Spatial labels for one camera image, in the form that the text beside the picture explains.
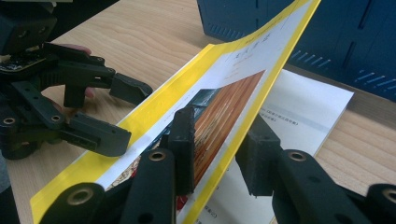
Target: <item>wooden table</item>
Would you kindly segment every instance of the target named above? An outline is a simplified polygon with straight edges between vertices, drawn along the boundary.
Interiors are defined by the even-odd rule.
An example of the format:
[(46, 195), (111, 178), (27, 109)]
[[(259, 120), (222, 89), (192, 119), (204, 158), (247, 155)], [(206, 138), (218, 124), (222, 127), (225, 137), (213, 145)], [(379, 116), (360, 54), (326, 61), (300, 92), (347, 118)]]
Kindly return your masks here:
[[(55, 42), (88, 47), (93, 55), (104, 57), (108, 67), (154, 90), (207, 44), (219, 43), (204, 34), (195, 0), (121, 0)], [(44, 93), (62, 104), (63, 92), (63, 87), (56, 87)], [(107, 90), (96, 90), (83, 112), (114, 124), (133, 108)], [(74, 112), (64, 108), (66, 115)], [(21, 223), (32, 223), (31, 197), (82, 151), (63, 142), (44, 145), (26, 159), (7, 161)], [(374, 183), (396, 184), (396, 104), (356, 91), (317, 158), (337, 183), (358, 193)]]

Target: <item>white paper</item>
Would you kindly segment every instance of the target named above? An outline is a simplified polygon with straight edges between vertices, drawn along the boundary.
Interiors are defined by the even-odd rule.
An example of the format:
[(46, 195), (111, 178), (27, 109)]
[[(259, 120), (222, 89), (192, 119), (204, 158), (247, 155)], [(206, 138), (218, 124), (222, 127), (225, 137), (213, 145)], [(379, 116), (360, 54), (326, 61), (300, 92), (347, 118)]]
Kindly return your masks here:
[[(342, 115), (352, 92), (282, 70), (260, 111), (284, 149), (314, 155)], [(271, 197), (248, 195), (233, 160), (196, 223), (269, 223)]]

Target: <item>table surface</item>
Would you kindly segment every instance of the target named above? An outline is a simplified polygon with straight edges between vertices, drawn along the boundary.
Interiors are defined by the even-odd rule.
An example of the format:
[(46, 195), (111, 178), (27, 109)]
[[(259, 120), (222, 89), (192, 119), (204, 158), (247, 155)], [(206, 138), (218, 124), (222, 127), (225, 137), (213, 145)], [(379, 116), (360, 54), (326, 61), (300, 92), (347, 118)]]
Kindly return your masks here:
[[(85, 46), (106, 59), (106, 66), (159, 88), (209, 43), (195, 0), (121, 0), (54, 42)], [(323, 77), (287, 66), (299, 74), (350, 89)], [(396, 184), (396, 104), (353, 90), (350, 101), (317, 155), (340, 185), (365, 194), (374, 183)], [(63, 87), (44, 91), (63, 103)], [(133, 105), (96, 90), (83, 112), (117, 123)], [(64, 108), (70, 116), (76, 110)], [(31, 223), (30, 199), (83, 150), (63, 142), (44, 145), (20, 161), (7, 161), (21, 223)]]

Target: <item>dark blue box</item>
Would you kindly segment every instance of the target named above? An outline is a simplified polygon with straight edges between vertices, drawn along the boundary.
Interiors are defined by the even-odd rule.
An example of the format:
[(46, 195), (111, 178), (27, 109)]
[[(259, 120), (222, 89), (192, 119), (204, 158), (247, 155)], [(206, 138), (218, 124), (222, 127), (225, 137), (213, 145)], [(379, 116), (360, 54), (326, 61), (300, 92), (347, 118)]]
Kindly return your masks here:
[[(197, 0), (206, 35), (248, 35), (291, 0)], [(288, 63), (396, 101), (396, 1), (322, 0)]]

